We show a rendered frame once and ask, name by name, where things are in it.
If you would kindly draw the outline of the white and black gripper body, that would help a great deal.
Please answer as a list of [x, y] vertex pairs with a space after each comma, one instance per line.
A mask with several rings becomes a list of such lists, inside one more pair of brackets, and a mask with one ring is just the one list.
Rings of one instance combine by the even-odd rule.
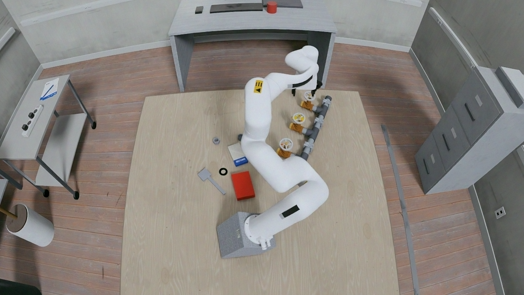
[[[296, 71], [295, 75], [300, 75], [300, 74], [301, 73]], [[314, 89], [316, 89], [316, 83], [317, 83], [317, 74], [308, 84], [306, 84], [305, 86], [302, 86], [300, 88], [296, 88], [296, 89], [299, 89], [299, 90], [314, 90]]]

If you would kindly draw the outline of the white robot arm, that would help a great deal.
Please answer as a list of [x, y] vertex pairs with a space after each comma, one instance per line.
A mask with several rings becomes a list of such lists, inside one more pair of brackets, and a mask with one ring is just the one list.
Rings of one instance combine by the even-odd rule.
[[[266, 182], [279, 193], [299, 186], [260, 215], [244, 222], [244, 232], [254, 243], [266, 250], [272, 235], [299, 222], [319, 208], [329, 196], [329, 188], [305, 159], [292, 156], [282, 160], [265, 140], [271, 123], [271, 102], [287, 89], [308, 84], [318, 73], [318, 50], [305, 45], [285, 58], [300, 75], [270, 73], [264, 79], [252, 78], [245, 86], [245, 124], [241, 150]], [[267, 241], [267, 242], [266, 242]]]

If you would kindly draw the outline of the red rectangular block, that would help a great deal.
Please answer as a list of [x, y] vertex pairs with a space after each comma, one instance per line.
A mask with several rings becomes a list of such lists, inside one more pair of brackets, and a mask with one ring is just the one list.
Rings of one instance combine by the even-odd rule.
[[237, 200], [255, 197], [254, 187], [251, 183], [249, 170], [231, 174]]

